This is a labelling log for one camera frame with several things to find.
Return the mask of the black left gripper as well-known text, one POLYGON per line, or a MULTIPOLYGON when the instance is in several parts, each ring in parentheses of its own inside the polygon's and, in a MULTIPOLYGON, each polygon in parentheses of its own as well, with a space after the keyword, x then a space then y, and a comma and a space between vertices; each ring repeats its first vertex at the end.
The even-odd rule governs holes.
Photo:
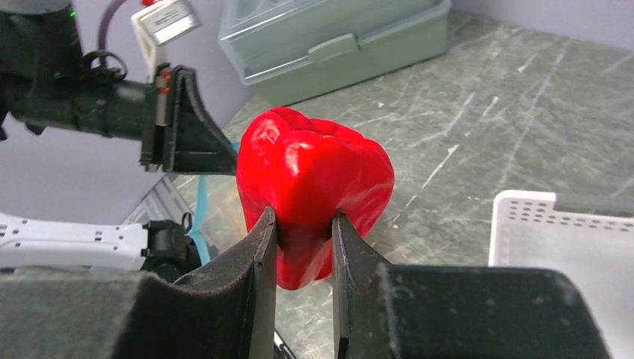
POLYGON ((1 118, 40 135, 49 127, 141 143, 147 171, 233 175, 237 152, 206 110, 196 71, 170 69, 165 135, 154 85, 126 80, 127 67, 94 67, 110 52, 84 53, 74 10, 1 11, 1 118), (164 138, 163 155, 161 142, 164 138))

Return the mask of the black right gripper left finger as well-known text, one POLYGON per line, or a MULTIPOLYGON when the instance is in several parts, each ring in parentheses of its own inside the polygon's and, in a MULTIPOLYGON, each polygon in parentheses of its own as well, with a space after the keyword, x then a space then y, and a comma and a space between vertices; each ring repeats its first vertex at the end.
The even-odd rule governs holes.
POLYGON ((169 283, 84 266, 1 275, 3 358, 271 358, 275 215, 169 283))

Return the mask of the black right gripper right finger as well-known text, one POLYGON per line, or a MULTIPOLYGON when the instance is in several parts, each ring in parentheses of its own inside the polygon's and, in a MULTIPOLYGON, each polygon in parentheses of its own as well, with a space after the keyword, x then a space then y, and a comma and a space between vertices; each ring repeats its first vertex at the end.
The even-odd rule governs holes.
POLYGON ((609 358, 578 289, 547 269, 391 263, 332 222, 336 358, 609 358))

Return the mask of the clear zip top bag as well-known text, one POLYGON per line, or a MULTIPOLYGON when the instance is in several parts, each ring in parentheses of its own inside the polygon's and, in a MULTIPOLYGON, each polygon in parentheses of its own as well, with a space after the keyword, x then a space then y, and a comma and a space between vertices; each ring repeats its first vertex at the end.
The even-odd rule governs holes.
POLYGON ((179 190, 191 195, 191 211, 183 216, 183 221, 205 265, 234 245, 244 233, 236 176, 190 176, 179 190))

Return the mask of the red toy pepper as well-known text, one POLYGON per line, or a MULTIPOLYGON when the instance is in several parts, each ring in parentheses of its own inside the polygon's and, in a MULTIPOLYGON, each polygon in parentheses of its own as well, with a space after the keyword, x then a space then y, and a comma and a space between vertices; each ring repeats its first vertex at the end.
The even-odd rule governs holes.
POLYGON ((236 185, 246 228, 265 209, 277 221, 277 284, 297 290, 329 277, 338 211, 366 236, 396 181, 386 150, 332 120, 277 107, 255 117, 240 140, 236 185))

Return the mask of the white perforated plastic basket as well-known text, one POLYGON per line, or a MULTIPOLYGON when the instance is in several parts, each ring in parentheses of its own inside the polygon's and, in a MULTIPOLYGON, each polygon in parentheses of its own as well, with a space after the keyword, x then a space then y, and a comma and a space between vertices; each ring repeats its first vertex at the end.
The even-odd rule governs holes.
POLYGON ((493 200, 488 264, 565 274, 612 357, 633 357, 631 197, 501 191, 493 200))

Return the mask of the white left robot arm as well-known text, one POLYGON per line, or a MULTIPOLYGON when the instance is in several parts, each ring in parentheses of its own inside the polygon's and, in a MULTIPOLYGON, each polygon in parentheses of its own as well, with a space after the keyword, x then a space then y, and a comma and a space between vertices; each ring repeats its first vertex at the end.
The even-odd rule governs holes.
MULTIPOLYGON (((147 171, 233 175, 236 151, 206 111, 193 69, 166 61, 145 83, 110 52, 83 53, 70 1, 1 3, 1 114, 35 135, 49 127, 141 143, 147 171)), ((180 223, 102 226, 1 216, 1 267, 151 271, 167 281, 207 264, 206 202, 180 223)))

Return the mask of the green lidded storage box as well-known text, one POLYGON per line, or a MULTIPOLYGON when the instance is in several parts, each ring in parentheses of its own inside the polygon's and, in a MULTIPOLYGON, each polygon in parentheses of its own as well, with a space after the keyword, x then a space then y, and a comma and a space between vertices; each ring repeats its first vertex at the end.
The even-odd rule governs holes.
POLYGON ((241 82, 290 105, 442 55, 449 1, 227 1, 219 44, 241 82))

